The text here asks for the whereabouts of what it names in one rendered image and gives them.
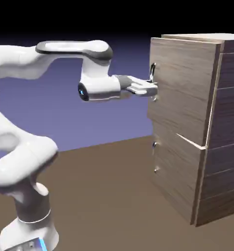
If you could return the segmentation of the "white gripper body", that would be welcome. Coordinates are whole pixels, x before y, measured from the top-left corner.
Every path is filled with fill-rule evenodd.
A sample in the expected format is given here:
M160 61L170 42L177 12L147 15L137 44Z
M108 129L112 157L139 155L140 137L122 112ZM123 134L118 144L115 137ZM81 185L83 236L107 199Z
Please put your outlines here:
M138 96L153 97L158 93L158 87L156 83L142 80L133 76L127 76L130 80L130 85L126 90Z

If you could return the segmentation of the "long curved metal door handle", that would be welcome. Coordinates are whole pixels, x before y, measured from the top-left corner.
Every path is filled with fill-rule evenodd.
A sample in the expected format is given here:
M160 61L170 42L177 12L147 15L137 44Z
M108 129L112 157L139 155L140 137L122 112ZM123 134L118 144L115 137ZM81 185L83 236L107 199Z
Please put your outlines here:
M152 84L156 84L154 82L155 69L156 69L156 63L154 62L150 66L150 75L149 75L149 79L147 80L149 83L152 83ZM152 101L153 102L157 101L157 95L155 95L155 96L152 97Z

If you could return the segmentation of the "large wooden cabinet door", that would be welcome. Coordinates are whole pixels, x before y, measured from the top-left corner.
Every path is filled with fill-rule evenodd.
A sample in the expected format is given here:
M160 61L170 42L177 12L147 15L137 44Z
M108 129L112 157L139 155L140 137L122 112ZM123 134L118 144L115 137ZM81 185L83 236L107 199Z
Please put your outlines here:
M219 54L215 42L152 38L150 62L156 64L158 95L149 102L148 117L204 146Z

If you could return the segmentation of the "small wooden cabinet door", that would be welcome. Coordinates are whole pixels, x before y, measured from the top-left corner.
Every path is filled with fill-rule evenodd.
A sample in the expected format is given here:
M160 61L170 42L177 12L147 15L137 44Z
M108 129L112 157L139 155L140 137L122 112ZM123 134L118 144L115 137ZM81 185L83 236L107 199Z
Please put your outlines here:
M156 159L159 171L154 180L176 210L193 224L196 209L198 176L206 153L170 129L152 122L153 142L156 141Z

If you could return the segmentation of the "wooden cabinet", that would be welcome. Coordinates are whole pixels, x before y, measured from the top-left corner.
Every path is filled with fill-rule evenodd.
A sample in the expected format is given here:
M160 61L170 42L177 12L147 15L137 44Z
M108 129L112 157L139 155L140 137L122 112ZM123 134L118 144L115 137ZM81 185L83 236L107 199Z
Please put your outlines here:
M234 214L234 34L168 34L159 38L220 44L192 224L201 226Z

